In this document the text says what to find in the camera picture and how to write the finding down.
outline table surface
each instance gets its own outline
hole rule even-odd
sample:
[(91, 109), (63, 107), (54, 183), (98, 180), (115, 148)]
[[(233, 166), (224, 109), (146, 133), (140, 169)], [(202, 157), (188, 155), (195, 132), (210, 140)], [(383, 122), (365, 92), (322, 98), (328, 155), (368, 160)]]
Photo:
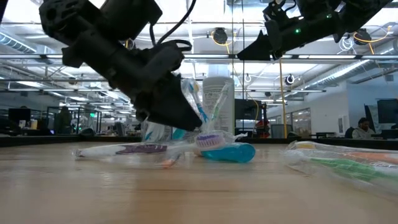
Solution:
[(188, 154), (168, 170), (75, 161), (82, 142), (0, 148), (8, 223), (397, 223), (398, 204), (281, 163), (257, 145), (249, 164)]

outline wall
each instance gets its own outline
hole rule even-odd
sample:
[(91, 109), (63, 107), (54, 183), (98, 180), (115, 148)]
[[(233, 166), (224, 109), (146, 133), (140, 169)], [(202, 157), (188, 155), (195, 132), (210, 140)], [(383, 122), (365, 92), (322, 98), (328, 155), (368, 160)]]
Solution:
[[(348, 98), (345, 83), (338, 87), (326, 88), (326, 93), (310, 93), (304, 101), (288, 101), (285, 107), (286, 113), (310, 108), (311, 110), (311, 130), (315, 134), (317, 132), (334, 132), (338, 133), (338, 119), (343, 119), (346, 124), (344, 128), (348, 128)], [(267, 117), (278, 116), (282, 114), (282, 107), (276, 109), (271, 108), (267, 112)]]
[(347, 85), (349, 99), (349, 120), (352, 127), (358, 125), (360, 118), (365, 117), (364, 105), (377, 105), (377, 101), (398, 98), (398, 80), (388, 82), (383, 77), (357, 84)]
[(59, 106), (61, 98), (48, 95), (39, 95), (29, 92), (28, 97), (21, 96), (20, 93), (0, 93), (0, 108), (19, 108), (26, 106), (34, 110), (46, 111), (48, 106)]

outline white bottle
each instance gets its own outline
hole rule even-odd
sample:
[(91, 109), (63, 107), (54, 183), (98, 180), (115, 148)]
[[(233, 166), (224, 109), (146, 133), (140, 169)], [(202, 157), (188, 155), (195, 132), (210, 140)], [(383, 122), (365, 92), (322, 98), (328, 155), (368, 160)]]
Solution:
[[(228, 77), (208, 77), (203, 80), (203, 107), (207, 114), (213, 111), (221, 90), (226, 83), (233, 86), (234, 80)], [(234, 127), (234, 88), (230, 88), (220, 115), (215, 122), (215, 129), (233, 133)]]

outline white wall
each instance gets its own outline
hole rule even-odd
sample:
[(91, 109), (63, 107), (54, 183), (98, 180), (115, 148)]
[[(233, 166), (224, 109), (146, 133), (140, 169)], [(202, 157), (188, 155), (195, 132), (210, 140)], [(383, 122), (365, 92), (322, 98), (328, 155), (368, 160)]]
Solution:
[(357, 127), (360, 118), (365, 117), (364, 105), (377, 105), (377, 101), (388, 98), (398, 98), (398, 76), (394, 82), (388, 82), (383, 77), (357, 84), (347, 85), (349, 100), (349, 121), (352, 127)]
[[(310, 93), (304, 101), (288, 101), (285, 107), (286, 113), (310, 108), (311, 111), (311, 131), (334, 132), (338, 133), (338, 119), (343, 119), (347, 123), (344, 126), (348, 128), (348, 98), (345, 83), (338, 87), (327, 88), (326, 93)], [(267, 112), (267, 117), (278, 116), (282, 114), (282, 107), (271, 108)]]

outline black equipment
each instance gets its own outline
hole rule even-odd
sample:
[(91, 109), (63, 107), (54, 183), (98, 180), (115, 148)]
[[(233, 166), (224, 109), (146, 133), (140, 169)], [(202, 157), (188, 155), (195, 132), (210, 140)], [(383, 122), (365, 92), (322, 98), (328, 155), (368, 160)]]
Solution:
[(30, 109), (28, 108), (9, 108), (8, 119), (15, 123), (19, 121), (30, 121)]
[(378, 100), (377, 112), (379, 113), (379, 123), (398, 124), (398, 100)]
[[(289, 18), (286, 0), (274, 0), (263, 10), (267, 34), (238, 53), (240, 60), (277, 60), (287, 51), (333, 35), (336, 43), (346, 32), (356, 32), (392, 0), (293, 0), (302, 16)], [(337, 7), (345, 3), (340, 11)]]
[(262, 120), (262, 105), (261, 101), (235, 99), (235, 119), (247, 120)]
[[(39, 11), (44, 32), (68, 45), (62, 49), (63, 64), (79, 68), (85, 62), (112, 88), (130, 97), (139, 121), (148, 119), (189, 131), (201, 126), (182, 94), (181, 77), (172, 73), (180, 67), (182, 51), (191, 50), (192, 45), (186, 40), (162, 43), (166, 35), (154, 42), (152, 28), (162, 15), (154, 0), (107, 0), (101, 9), (89, 0), (45, 0)], [(148, 23), (153, 48), (127, 49), (121, 44), (134, 40)]]
[(4, 15), (4, 12), (6, 11), (6, 8), (7, 8), (7, 2), (8, 2), (8, 0), (1, 0), (0, 1), (0, 23), (2, 21), (2, 17)]

